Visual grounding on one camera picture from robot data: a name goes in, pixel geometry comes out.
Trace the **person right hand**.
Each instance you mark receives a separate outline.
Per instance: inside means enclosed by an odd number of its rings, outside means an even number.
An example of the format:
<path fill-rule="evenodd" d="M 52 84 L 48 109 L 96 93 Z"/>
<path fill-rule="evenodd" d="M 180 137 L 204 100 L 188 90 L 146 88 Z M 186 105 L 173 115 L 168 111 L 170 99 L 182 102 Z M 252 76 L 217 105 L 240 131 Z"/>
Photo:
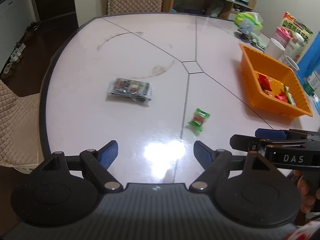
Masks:
<path fill-rule="evenodd" d="M 302 197 L 300 209 L 303 213 L 309 213 L 312 210 L 315 201 L 319 199 L 319 190 L 317 190 L 316 193 L 310 192 L 310 185 L 304 180 L 301 171 L 294 170 L 294 175 L 300 177 L 297 183 L 297 189 Z"/>

